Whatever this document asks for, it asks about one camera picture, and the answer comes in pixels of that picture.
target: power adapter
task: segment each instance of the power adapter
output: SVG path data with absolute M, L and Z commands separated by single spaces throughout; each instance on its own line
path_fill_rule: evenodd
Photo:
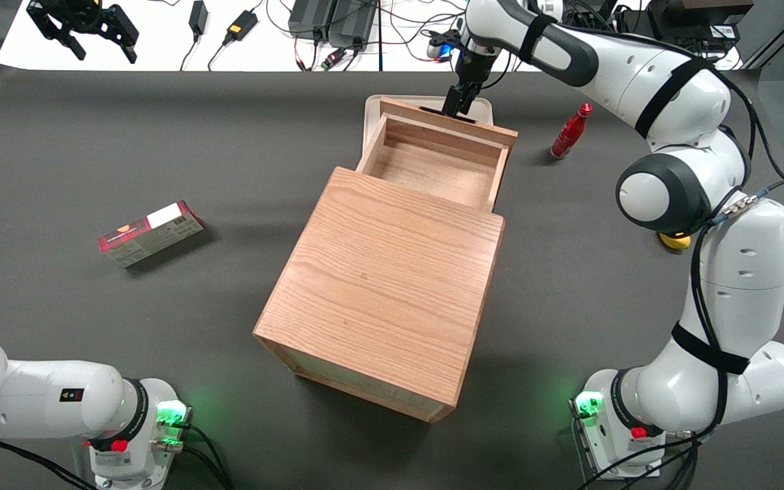
M 257 24 L 259 24 L 259 19 L 256 18 L 256 14 L 249 12 L 249 10 L 244 10 L 238 18 L 234 19 L 234 22 L 232 22 L 226 30 L 226 37 L 223 40 L 223 44 L 242 40 Z
M 193 2 L 193 11 L 189 14 L 189 28 L 193 31 L 193 40 L 198 41 L 199 36 L 205 33 L 208 24 L 208 7 L 202 0 Z

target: yellow object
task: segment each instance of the yellow object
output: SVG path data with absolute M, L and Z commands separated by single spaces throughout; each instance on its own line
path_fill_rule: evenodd
M 672 248 L 674 250 L 685 250 L 691 246 L 691 236 L 671 238 L 665 235 L 665 233 L 659 233 L 659 238 L 661 239 L 661 242 L 664 243 L 668 248 Z

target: gray table surface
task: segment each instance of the gray table surface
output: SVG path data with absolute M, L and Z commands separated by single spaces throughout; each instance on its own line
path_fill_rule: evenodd
M 3 68 L 0 345 L 12 359 L 164 378 L 242 489 L 573 490 L 567 398 L 594 370 L 654 358 L 681 313 L 688 256 L 616 208 L 616 179 L 647 147 L 607 112 L 549 164 L 544 150 L 584 97 L 547 76 L 509 74 L 485 93 L 495 123 L 520 134 L 495 208 L 504 242 L 452 415 L 430 426 L 295 378 L 251 336 L 332 169 L 357 165 L 366 97 L 442 94 L 452 80 Z M 747 134 L 738 100 L 728 122 Z M 774 180 L 762 154 L 754 168 L 752 189 Z M 784 203 L 784 187 L 775 198 Z M 212 233 L 136 270 L 99 254 L 97 237 L 177 199 Z M 71 465 L 65 441 L 21 444 Z M 721 428 L 694 481 L 784 489 L 784 411 Z M 3 488 L 65 485 L 0 452 Z M 184 455 L 168 488 L 215 486 Z

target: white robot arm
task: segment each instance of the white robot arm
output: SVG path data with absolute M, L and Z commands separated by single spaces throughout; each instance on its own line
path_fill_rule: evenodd
M 161 379 L 85 361 L 14 361 L 0 347 L 0 440 L 83 438 L 96 484 L 159 489 L 190 410 Z
M 576 397 L 596 471 L 604 478 L 639 477 L 659 464 L 667 431 L 701 432 L 784 408 L 784 345 L 772 341 L 784 305 L 784 207 L 766 199 L 766 191 L 739 190 L 747 162 L 738 143 L 718 130 L 731 102 L 718 74 L 656 43 L 558 25 L 517 0 L 470 0 L 464 18 L 459 83 L 449 88 L 446 114 L 467 114 L 495 58 L 507 50 L 600 103 L 645 139 L 651 154 L 617 185 L 617 204 L 630 221 L 688 236 L 713 216 L 740 208 L 696 248 L 703 303 L 725 354 L 706 345 L 689 287 L 678 326 L 656 360 L 600 370 Z M 718 372 L 729 372 L 728 396 L 713 425 Z M 656 450 L 643 453 L 650 447 Z

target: cardboard box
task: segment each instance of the cardboard box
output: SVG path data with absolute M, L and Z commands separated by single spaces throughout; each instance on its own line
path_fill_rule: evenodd
M 186 202 L 177 201 L 99 237 L 99 251 L 129 267 L 203 229 L 205 224 Z

